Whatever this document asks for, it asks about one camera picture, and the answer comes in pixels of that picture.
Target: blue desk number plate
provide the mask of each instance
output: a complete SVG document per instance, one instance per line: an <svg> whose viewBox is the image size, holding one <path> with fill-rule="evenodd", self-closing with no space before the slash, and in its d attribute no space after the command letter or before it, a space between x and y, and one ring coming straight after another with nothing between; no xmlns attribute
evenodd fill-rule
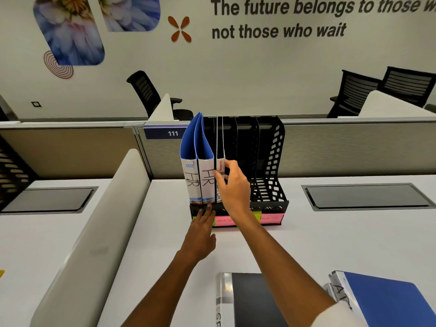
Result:
<svg viewBox="0 0 436 327"><path fill-rule="evenodd" d="M187 125L182 127L150 126L150 127L144 127L144 132L147 140L181 139L186 131L186 128Z"/></svg>

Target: hand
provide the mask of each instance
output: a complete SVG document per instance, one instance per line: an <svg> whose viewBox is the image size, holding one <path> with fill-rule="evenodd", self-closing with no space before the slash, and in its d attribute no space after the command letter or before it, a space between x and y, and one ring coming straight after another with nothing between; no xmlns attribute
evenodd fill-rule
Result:
<svg viewBox="0 0 436 327"><path fill-rule="evenodd" d="M193 264L205 259L216 246L215 234L211 235L212 225L215 220L215 211L212 211L212 204L208 204L203 216L200 209L197 217L193 218L185 240L183 241L180 253Z"/></svg>
<svg viewBox="0 0 436 327"><path fill-rule="evenodd" d="M225 160L230 169L227 184L220 172L215 171L215 178L225 209L236 223L235 219L250 212L250 183L235 160Z"/></svg>

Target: flower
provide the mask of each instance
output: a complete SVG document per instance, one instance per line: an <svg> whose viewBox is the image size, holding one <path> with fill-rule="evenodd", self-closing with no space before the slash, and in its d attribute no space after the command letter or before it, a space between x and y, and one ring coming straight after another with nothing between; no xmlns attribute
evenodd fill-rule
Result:
<svg viewBox="0 0 436 327"><path fill-rule="evenodd" d="M110 32L151 31L159 23L159 0L99 0Z"/></svg>
<svg viewBox="0 0 436 327"><path fill-rule="evenodd" d="M176 29L179 28L179 24L177 24L177 21L174 19L174 17L169 16L168 17L168 22L172 26L174 26ZM173 35L171 36L171 41L172 42L176 42L179 39L180 32L182 32L183 38L185 38L186 42L191 43L191 41L192 41L191 36L188 33L183 31L183 29L186 26L188 26L188 24L189 24L189 17L186 16L185 18L183 18L182 25L180 25L180 30L177 30L176 32L174 32Z"/></svg>
<svg viewBox="0 0 436 327"><path fill-rule="evenodd" d="M36 0L33 12L59 65L97 65L104 60L88 0Z"/></svg>

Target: white wall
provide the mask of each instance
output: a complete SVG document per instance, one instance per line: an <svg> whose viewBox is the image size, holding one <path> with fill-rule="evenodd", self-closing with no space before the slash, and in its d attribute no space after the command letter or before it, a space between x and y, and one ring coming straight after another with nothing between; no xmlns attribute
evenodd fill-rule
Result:
<svg viewBox="0 0 436 327"><path fill-rule="evenodd" d="M151 32L107 32L97 0L89 0L106 51L100 65L74 67L62 80L45 67L49 48L33 16L34 0L0 1L0 94L20 118L127 117L146 115L126 82L133 72L147 72L163 96L183 99L181 108L227 115L328 113L338 93L342 69L383 78L388 65L435 72L436 13L244 14L214 16L211 0L160 0L161 21ZM182 36L175 28L190 17ZM284 38L283 26L312 26L310 37ZM316 27L346 22L343 37L316 37ZM258 39L212 39L212 28L278 27L279 36ZM30 101L39 101L35 108ZM436 93L430 96L436 103Z"/></svg>

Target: spiral decal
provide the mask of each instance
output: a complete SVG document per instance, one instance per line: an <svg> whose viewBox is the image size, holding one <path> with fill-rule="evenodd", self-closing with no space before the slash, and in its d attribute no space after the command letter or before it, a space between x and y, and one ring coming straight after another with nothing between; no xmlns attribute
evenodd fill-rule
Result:
<svg viewBox="0 0 436 327"><path fill-rule="evenodd" d="M49 50L44 53L44 63L52 74L61 79L69 79L73 76L72 65L59 65L53 53Z"/></svg>

